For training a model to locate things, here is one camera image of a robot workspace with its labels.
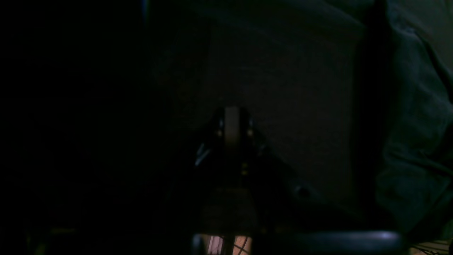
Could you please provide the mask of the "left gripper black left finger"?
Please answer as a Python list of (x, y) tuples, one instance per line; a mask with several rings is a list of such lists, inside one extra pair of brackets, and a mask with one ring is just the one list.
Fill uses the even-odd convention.
[(83, 223), (52, 231), (47, 255), (205, 255), (200, 216), (221, 181), (226, 133), (220, 108), (139, 195), (89, 193)]

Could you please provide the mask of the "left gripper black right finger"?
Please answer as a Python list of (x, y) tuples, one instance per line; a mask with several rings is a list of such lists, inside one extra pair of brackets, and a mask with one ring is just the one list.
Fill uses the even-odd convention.
[(316, 192), (280, 159), (245, 108), (239, 108), (241, 178), (258, 221), (252, 255), (402, 255), (406, 239)]

